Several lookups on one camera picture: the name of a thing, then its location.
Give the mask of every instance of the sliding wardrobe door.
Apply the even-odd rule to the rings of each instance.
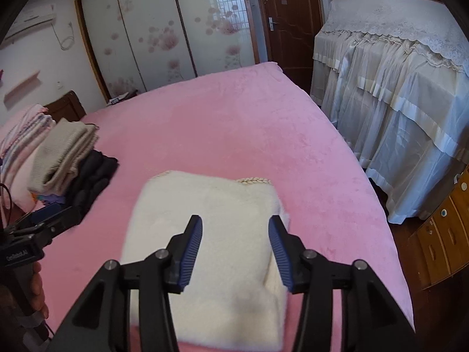
[[[120,17],[117,0],[81,0],[86,29],[111,97],[145,86]]]
[[[175,0],[119,0],[147,90],[196,75]]]
[[[198,75],[255,63],[244,0],[179,0]]]

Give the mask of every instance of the door handle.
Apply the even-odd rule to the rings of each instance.
[[[269,17],[269,27],[270,27],[270,31],[273,32],[273,26],[275,25],[278,25],[280,24],[279,22],[274,22],[274,20],[272,19],[272,17]]]

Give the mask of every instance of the folded white blanket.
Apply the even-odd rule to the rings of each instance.
[[[166,247],[191,215],[202,218],[191,282],[181,295],[170,296],[179,341],[238,351],[282,349],[286,290],[267,226],[274,214],[288,226],[288,215],[275,188],[262,181],[168,172],[140,193],[121,263]],[[138,292],[132,294],[131,323],[138,324]]]

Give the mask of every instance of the wooden drawer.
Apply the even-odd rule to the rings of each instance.
[[[417,237],[424,252],[425,262],[428,268],[431,284],[437,283],[451,272],[446,259],[440,236],[433,218],[429,218],[419,230]]]
[[[469,262],[469,241],[450,197],[433,214],[433,220],[445,248],[450,271],[455,273]]]
[[[454,186],[451,199],[463,221],[466,234],[469,234],[469,172],[467,170],[464,171],[458,183]]]

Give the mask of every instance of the human hand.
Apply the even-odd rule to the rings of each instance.
[[[42,288],[42,278],[39,275],[39,272],[41,271],[41,264],[39,262],[34,262],[32,269],[34,274],[31,279],[31,291],[34,296],[31,299],[31,307],[35,311],[40,311],[43,314],[44,319],[47,319],[49,317],[49,308],[47,307],[47,304],[45,304],[44,289]]]

